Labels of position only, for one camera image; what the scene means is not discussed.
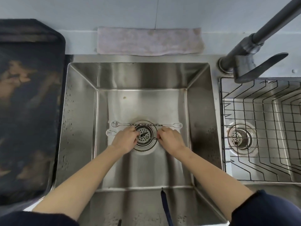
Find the person's right hand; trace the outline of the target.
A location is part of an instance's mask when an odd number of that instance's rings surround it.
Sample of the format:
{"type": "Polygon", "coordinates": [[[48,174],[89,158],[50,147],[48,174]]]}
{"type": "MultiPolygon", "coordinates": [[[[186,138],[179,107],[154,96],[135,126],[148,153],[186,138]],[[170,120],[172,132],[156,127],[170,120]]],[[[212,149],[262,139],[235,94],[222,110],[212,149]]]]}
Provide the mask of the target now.
{"type": "Polygon", "coordinates": [[[177,130],[170,128],[170,140],[168,145],[161,145],[170,155],[177,157],[186,148],[181,134],[177,130]]]}

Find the person's left hand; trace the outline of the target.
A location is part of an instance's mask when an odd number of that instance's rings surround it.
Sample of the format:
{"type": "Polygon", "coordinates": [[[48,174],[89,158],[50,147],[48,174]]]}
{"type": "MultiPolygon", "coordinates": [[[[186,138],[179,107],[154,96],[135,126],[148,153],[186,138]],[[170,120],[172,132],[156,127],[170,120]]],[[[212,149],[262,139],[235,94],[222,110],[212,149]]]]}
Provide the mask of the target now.
{"type": "Polygon", "coordinates": [[[119,153],[121,153],[122,155],[129,153],[135,146],[128,146],[127,145],[127,128],[125,128],[124,130],[119,131],[112,143],[111,146],[116,149],[119,153]]]}

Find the twisted metal stirrer fork end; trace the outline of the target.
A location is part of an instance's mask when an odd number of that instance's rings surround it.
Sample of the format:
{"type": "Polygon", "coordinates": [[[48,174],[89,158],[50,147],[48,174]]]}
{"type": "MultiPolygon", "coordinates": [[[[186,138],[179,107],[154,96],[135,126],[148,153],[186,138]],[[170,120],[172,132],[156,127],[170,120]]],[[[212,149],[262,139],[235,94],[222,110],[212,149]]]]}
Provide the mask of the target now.
{"type": "MultiPolygon", "coordinates": [[[[111,130],[107,130],[106,131],[106,135],[107,136],[115,136],[117,133],[114,132],[114,131],[111,131],[111,130]]],[[[153,133],[150,132],[150,131],[146,131],[146,130],[143,130],[141,133],[140,133],[140,136],[137,137],[137,140],[139,142],[142,142],[142,143],[145,143],[147,141],[151,141],[151,140],[158,140],[156,137],[154,137],[153,133]]]]}

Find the person's left forearm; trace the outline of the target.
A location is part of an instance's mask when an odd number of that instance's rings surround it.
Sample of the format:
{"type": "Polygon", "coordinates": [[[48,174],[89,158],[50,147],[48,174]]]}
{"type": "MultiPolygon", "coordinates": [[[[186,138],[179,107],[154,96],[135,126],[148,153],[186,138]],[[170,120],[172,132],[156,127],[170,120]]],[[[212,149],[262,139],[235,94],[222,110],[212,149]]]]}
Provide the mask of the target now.
{"type": "Polygon", "coordinates": [[[32,211],[63,214],[77,221],[111,167],[132,148],[108,146],[100,155],[47,194],[32,211]]]}

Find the person's right forearm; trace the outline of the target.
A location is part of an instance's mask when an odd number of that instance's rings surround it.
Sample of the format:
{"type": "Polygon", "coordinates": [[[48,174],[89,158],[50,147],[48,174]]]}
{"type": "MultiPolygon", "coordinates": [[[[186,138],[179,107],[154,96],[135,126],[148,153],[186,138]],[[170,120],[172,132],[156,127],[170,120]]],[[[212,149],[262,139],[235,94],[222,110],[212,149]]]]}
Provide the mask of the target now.
{"type": "Polygon", "coordinates": [[[233,211],[254,194],[241,182],[187,147],[177,148],[172,155],[194,175],[229,222],[232,221],[233,211]]]}

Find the round metal drain strainer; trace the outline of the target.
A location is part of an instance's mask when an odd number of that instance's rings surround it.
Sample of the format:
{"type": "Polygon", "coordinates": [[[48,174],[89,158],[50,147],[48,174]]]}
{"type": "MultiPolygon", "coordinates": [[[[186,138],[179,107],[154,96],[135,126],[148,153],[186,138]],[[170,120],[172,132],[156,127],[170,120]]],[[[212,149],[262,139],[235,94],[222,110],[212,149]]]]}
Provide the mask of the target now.
{"type": "Polygon", "coordinates": [[[228,144],[231,149],[240,154],[247,154],[253,146],[253,129],[245,124],[235,124],[227,131],[228,144]]]}
{"type": "Polygon", "coordinates": [[[135,129],[140,133],[134,150],[146,153],[154,150],[157,145],[157,128],[150,121],[140,120],[135,123],[135,129]]]}

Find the twisted metal stirrer spoon fork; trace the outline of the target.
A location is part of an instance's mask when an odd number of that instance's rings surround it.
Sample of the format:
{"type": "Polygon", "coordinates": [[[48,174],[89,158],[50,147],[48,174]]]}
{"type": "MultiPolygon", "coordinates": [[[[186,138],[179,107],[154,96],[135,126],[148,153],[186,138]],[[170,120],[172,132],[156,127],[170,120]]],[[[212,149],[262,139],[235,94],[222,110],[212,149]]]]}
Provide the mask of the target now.
{"type": "Polygon", "coordinates": [[[120,123],[118,121],[112,121],[111,122],[111,126],[112,127],[118,127],[118,126],[166,126],[166,127],[173,127],[173,128],[178,128],[178,129],[182,129],[183,125],[182,123],[175,123],[175,124],[147,124],[147,123],[138,123],[138,124],[124,124],[124,123],[120,123]]]}

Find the large stainless steel sink basin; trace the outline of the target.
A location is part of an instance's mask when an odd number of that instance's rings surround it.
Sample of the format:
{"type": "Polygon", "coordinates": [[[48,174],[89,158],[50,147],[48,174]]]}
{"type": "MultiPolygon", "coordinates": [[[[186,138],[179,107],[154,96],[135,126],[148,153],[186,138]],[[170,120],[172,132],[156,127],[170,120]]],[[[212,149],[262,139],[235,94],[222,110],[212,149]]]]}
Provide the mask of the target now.
{"type": "MultiPolygon", "coordinates": [[[[176,61],[81,61],[68,65],[55,186],[85,166],[126,126],[182,123],[187,147],[222,168],[208,63],[176,61]]],[[[227,225],[201,185],[157,141],[146,153],[132,149],[109,170],[78,219],[80,226],[227,225]]]]}

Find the pinkish grey dish cloth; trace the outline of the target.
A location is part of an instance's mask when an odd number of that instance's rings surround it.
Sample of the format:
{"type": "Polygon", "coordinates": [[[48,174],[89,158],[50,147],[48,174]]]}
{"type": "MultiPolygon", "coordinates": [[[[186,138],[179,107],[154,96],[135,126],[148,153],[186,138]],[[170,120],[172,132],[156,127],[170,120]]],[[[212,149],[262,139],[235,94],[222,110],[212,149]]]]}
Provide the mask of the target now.
{"type": "Polygon", "coordinates": [[[131,29],[99,27],[96,51],[102,55],[162,56],[201,54],[201,28],[131,29]]]}

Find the black drain tray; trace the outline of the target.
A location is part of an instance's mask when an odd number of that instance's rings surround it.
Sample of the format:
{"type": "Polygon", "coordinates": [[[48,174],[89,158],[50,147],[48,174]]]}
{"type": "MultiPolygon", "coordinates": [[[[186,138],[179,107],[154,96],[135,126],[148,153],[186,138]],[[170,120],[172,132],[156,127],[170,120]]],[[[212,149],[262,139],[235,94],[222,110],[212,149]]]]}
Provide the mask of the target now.
{"type": "Polygon", "coordinates": [[[52,186],[65,47],[62,34],[36,19],[0,19],[0,208],[52,186]]]}

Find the dark grey kitchen faucet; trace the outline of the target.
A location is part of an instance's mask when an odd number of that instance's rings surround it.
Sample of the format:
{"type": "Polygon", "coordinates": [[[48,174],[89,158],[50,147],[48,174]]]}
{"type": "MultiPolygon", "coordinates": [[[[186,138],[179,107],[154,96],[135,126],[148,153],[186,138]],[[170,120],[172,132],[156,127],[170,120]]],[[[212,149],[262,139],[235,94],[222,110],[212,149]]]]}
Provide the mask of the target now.
{"type": "Polygon", "coordinates": [[[251,82],[269,68],[288,56],[287,52],[278,53],[256,66],[254,55],[264,42],[301,14],[301,0],[291,0],[256,33],[242,39],[226,56],[217,62],[218,69],[225,74],[233,74],[238,84],[251,82]]]}

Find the dark blue right sleeve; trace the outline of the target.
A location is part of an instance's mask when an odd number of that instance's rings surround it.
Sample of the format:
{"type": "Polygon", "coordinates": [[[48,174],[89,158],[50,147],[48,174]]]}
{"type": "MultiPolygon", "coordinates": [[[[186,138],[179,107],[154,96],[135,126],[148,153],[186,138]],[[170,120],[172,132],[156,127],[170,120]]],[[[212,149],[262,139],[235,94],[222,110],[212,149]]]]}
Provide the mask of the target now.
{"type": "Polygon", "coordinates": [[[301,226],[301,209],[258,190],[232,212],[229,226],[301,226]]]}

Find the dark blue sleeve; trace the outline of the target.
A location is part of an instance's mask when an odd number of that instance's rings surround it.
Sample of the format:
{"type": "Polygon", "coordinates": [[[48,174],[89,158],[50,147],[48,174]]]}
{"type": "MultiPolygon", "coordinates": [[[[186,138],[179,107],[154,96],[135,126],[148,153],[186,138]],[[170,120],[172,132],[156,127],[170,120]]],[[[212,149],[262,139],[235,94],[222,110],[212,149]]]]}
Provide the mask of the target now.
{"type": "Polygon", "coordinates": [[[258,190],[232,212],[229,226],[301,226],[301,209],[258,190]]]}
{"type": "Polygon", "coordinates": [[[0,226],[79,226],[79,223],[64,214],[17,211],[0,217],[0,226]]]}

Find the dark blue left sleeve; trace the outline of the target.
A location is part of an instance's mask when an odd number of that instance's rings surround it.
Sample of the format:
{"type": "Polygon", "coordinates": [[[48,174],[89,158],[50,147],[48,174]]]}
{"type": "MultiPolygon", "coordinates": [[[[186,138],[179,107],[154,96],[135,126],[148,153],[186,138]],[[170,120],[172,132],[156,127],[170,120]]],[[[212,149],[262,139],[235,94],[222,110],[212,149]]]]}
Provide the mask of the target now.
{"type": "Polygon", "coordinates": [[[79,223],[64,214],[17,211],[0,217],[0,226],[79,226],[79,223]]]}

